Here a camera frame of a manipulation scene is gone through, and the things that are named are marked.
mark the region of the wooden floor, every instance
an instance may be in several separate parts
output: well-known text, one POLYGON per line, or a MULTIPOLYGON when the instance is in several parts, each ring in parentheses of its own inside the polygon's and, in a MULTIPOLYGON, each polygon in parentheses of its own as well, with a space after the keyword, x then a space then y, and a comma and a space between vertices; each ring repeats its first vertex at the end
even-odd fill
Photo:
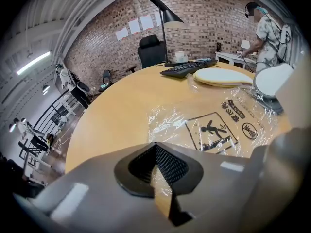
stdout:
POLYGON ((69 116, 67 123, 64 125, 62 131, 58 134, 58 136, 54 140, 52 146, 55 150, 51 150, 48 156, 44 155, 42 158, 44 162, 48 163, 52 167, 48 168, 40 164, 39 168, 37 170, 34 170, 32 173, 32 177, 34 179, 38 181, 44 181, 47 184, 50 184, 65 174, 65 163, 69 142, 72 133, 80 117, 83 114, 83 110, 84 108, 82 106, 79 106, 74 111, 76 115, 69 116))

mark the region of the keyboard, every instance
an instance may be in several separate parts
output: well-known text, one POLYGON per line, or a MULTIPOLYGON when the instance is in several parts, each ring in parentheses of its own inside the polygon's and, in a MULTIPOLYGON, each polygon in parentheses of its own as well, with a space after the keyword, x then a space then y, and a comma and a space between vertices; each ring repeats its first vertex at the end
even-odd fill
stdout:
POLYGON ((176 78, 184 78, 188 73, 195 73, 199 69, 208 68, 214 64, 216 64, 218 61, 215 59, 207 60, 207 61, 197 61, 197 62, 188 62, 185 64, 182 64, 177 67, 173 67, 170 69, 167 69, 165 71, 160 72, 160 74, 165 76, 172 76, 176 78))

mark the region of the brick wall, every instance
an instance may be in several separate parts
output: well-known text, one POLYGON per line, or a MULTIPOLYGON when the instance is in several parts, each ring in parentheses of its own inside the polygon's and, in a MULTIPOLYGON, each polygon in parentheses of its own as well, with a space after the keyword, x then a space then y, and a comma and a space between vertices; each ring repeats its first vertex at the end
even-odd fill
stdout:
MULTIPOLYGON (((223 52, 234 53, 240 49, 243 39, 254 40, 256 25, 245 17, 244 8, 256 0, 161 1, 189 24, 187 29, 165 30, 171 60, 175 51, 184 51, 189 59, 215 57, 216 42, 223 44, 223 52)), ((111 70, 112 82, 116 82, 129 75, 125 69, 131 66, 140 69, 139 41, 152 34, 163 40, 154 11, 157 8, 149 0, 113 2, 96 15, 74 41, 65 58, 67 68, 90 87, 102 84, 104 70, 111 70), (128 21, 147 14, 151 15, 154 28, 131 35, 128 21), (123 27, 127 27, 130 35, 118 41, 115 32, 123 27)))

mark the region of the plastic bag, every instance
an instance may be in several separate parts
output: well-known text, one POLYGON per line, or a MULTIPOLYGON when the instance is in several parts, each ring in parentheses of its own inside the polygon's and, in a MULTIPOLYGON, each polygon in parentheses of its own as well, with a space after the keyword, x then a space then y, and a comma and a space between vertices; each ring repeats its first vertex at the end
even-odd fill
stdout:
POLYGON ((255 147, 270 143, 277 128, 276 113, 257 102, 262 97, 252 86, 216 89, 213 98, 204 86, 193 83, 192 89, 199 92, 195 98, 152 110, 149 142, 248 158, 255 147))
MULTIPOLYGON (((192 91, 193 93, 204 93, 204 92, 209 92, 210 93, 211 87, 213 89, 222 89, 222 90, 224 88, 228 89, 228 88, 236 87, 235 85, 233 85, 233 86, 226 86, 226 87, 221 86, 221 85, 218 85, 218 86, 207 85, 205 83, 197 81, 192 74, 188 74, 187 75, 187 83, 188 83, 188 87, 189 87, 190 91, 192 91)), ((251 85, 243 85, 243 84, 241 84, 240 88, 244 89, 251 96, 253 96, 256 99, 256 101, 258 103, 260 103, 264 108, 273 110, 277 114, 281 114, 283 112, 283 108, 282 108, 282 106, 280 105, 280 103, 278 102, 277 99, 271 99, 271 98, 264 97, 261 92, 256 90, 256 88, 251 86, 251 85)))
POLYGON ((157 165, 152 170, 151 177, 150 185, 155 190, 155 204, 163 215, 168 218, 172 201, 172 189, 167 184, 157 165))

